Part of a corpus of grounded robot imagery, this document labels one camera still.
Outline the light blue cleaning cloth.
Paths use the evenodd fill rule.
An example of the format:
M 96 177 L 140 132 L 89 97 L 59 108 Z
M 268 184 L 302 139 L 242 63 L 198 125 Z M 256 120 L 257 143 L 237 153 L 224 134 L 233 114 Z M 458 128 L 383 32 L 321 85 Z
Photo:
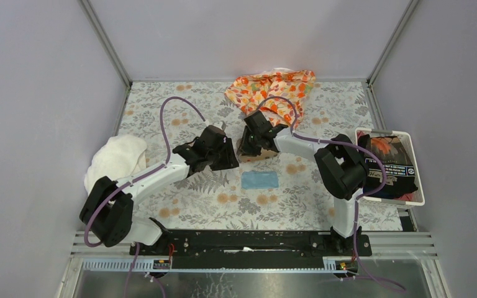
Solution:
M 276 171 L 247 171 L 241 175 L 242 189 L 274 189 L 279 188 Z

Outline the plaid glasses case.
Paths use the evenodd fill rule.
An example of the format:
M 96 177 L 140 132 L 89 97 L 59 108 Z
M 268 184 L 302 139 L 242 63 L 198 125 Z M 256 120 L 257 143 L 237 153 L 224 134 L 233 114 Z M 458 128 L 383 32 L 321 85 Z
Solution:
M 247 155 L 245 153 L 239 153 L 237 159 L 241 163 L 249 163 L 249 162 L 256 162 L 256 161 L 262 161 L 262 160 L 274 158 L 276 156 L 278 156 L 278 152 L 261 149 L 261 152 L 259 155 L 253 156 L 253 155 Z

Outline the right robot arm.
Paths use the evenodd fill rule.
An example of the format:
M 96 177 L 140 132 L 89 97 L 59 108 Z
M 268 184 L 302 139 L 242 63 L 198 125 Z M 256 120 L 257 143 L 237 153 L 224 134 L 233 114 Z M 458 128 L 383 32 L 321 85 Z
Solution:
M 284 124 L 272 125 L 260 112 L 244 118 L 245 130 L 238 152 L 247 158 L 260 156 L 264 151 L 288 153 L 316 163 L 322 183 L 335 197 L 336 233 L 331 246 L 336 254 L 348 255 L 356 247 L 357 229 L 355 203 L 362 194 L 368 167 L 357 147 L 344 134 L 332 140 L 319 140 L 298 135 Z

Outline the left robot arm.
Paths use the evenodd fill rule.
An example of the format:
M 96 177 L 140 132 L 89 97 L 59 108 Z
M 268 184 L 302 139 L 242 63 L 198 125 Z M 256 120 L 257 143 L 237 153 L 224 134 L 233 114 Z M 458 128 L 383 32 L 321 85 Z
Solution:
M 194 140 L 169 151 L 169 158 L 137 174 L 112 180 L 99 178 L 80 212 L 88 247 L 116 246 L 123 241 L 143 244 L 153 255 L 164 253 L 166 229 L 152 218 L 135 217 L 133 209 L 164 187 L 210 168 L 234 169 L 239 163 L 226 133 L 208 125 Z

